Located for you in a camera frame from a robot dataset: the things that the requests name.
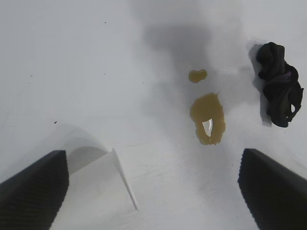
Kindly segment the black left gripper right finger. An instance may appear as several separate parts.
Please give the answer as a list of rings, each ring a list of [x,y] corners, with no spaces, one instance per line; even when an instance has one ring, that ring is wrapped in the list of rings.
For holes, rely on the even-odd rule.
[[[307,228],[307,181],[257,149],[244,149],[238,185],[260,230]]]

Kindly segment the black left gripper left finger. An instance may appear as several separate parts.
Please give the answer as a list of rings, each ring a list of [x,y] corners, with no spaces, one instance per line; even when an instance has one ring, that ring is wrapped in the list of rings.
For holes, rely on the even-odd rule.
[[[0,228],[50,229],[68,187],[66,151],[54,150],[0,184]]]

